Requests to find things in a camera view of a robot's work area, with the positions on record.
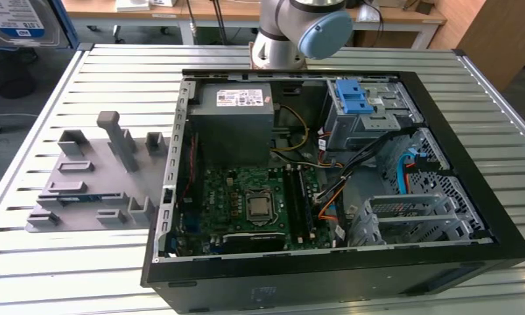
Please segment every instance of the ram slot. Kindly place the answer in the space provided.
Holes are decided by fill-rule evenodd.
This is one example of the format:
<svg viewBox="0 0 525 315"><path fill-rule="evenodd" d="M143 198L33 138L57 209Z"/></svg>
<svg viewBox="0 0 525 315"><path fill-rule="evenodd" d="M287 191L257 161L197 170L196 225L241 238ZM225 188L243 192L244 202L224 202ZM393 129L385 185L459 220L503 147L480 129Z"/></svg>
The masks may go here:
<svg viewBox="0 0 525 315"><path fill-rule="evenodd" d="M297 176L300 178L300 190L301 190L301 195L303 195L303 211L305 214L307 234L309 236L309 239L313 239L315 238L315 226L313 226L311 200L309 200L309 197L307 196L304 172L299 171Z"/></svg>
<svg viewBox="0 0 525 315"><path fill-rule="evenodd" d="M284 170L285 202L289 221L289 235L292 243L303 243L309 238L307 227L303 187L300 186L299 170Z"/></svg>

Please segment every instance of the motherboard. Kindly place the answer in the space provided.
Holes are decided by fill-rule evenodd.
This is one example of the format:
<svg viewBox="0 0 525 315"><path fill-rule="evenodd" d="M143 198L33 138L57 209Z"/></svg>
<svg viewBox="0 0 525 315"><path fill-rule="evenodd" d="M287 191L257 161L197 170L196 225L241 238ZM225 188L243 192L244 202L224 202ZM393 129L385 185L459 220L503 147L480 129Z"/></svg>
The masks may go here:
<svg viewBox="0 0 525 315"><path fill-rule="evenodd" d="M207 169L203 210L185 218L185 227L197 226L188 229L191 254L329 247L328 225L309 202L317 191L311 167Z"/></svg>

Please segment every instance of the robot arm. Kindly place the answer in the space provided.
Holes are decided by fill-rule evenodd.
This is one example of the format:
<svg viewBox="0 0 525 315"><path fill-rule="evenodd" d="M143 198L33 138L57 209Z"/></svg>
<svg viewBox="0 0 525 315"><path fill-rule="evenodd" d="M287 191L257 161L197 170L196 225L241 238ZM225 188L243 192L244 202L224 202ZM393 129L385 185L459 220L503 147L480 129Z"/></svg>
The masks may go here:
<svg viewBox="0 0 525 315"><path fill-rule="evenodd" d="M333 55L351 32L345 0L264 0L253 64L261 69L301 68L305 57Z"/></svg>

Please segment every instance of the green motherboard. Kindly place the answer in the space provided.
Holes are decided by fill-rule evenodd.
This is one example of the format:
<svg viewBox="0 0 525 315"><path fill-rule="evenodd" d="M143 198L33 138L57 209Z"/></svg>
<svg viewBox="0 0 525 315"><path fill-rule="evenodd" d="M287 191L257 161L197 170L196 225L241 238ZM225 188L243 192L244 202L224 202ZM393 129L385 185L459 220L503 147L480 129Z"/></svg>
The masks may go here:
<svg viewBox="0 0 525 315"><path fill-rule="evenodd" d="M315 218L309 206L292 208L292 186L303 178L301 187L309 201L319 191L315 169L287 170L285 168L207 169L203 179L203 210L199 220L199 234L188 240L192 255L219 253L216 242L220 236L237 233L283 233L285 244L283 250L328 248L331 235L328 225ZM305 238L292 233L308 231Z"/></svg>

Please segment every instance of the aluminum table surface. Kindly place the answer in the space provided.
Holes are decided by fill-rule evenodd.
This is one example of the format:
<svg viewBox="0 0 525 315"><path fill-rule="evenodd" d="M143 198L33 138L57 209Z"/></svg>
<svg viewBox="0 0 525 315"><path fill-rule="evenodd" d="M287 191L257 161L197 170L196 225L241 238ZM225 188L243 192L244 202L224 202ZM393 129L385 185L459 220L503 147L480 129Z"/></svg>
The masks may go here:
<svg viewBox="0 0 525 315"><path fill-rule="evenodd" d="M76 52L0 183L0 314L171 314L140 287L147 230L29 234L25 219L47 182L64 129L121 113L135 137L169 136L183 68L248 68L247 47L96 45ZM465 57L451 51L345 49L311 69L417 72L525 237L525 124ZM525 262L439 295L264 312L300 314L525 314Z"/></svg>

